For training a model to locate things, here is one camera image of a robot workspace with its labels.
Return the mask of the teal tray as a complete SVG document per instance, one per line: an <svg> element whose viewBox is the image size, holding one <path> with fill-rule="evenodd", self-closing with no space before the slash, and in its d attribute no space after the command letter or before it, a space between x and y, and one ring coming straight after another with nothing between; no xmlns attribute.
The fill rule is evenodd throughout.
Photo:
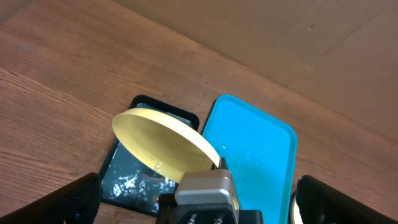
<svg viewBox="0 0 398 224"><path fill-rule="evenodd" d="M233 95L221 95L202 135L226 159L242 208L260 210L265 223L287 223L295 131Z"/></svg>

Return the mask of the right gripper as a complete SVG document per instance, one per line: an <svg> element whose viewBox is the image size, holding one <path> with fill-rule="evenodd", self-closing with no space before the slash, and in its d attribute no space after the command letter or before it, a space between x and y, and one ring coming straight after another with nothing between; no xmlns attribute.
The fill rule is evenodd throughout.
<svg viewBox="0 0 398 224"><path fill-rule="evenodd" d="M213 165L210 170L215 169L228 170L225 158L222 157L219 165ZM156 224L264 224L260 210L244 210L241 205L236 216L227 203L178 205L175 193L162 194L157 202L159 213Z"/></svg>

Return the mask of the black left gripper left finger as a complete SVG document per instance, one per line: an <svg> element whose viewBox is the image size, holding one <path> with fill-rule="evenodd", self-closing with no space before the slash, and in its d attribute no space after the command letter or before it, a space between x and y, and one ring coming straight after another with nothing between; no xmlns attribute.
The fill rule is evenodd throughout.
<svg viewBox="0 0 398 224"><path fill-rule="evenodd" d="M92 172L1 217L1 224L93 223L101 193L100 177Z"/></svg>

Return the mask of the black tray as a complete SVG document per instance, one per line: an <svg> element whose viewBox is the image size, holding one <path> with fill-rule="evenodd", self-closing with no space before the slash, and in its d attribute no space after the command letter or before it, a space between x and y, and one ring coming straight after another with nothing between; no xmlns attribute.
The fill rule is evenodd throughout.
<svg viewBox="0 0 398 224"><path fill-rule="evenodd" d="M147 108L165 113L197 130L198 116L146 95L136 96L132 108ZM159 212L157 198L161 194L175 193L178 183L156 173L135 158L116 139L100 169L101 201L135 212L156 217Z"/></svg>

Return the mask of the yellow plate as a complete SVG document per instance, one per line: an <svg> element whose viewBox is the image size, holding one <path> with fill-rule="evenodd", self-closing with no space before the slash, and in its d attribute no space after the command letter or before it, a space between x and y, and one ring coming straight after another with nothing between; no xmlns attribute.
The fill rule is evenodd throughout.
<svg viewBox="0 0 398 224"><path fill-rule="evenodd" d="M148 168L179 183L186 172L209 170L220 156L196 130L147 108L116 115L112 128L121 144Z"/></svg>
<svg viewBox="0 0 398 224"><path fill-rule="evenodd" d="M290 210L289 210L289 223L290 224L303 224L302 217L300 214L300 208L296 200L297 192L293 192L290 200Z"/></svg>

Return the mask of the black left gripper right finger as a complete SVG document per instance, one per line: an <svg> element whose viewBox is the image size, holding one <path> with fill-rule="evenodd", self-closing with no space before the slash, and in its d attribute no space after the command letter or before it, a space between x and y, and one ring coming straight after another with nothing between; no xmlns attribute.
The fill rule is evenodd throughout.
<svg viewBox="0 0 398 224"><path fill-rule="evenodd" d="M397 224L322 181L304 175L295 191L295 223Z"/></svg>

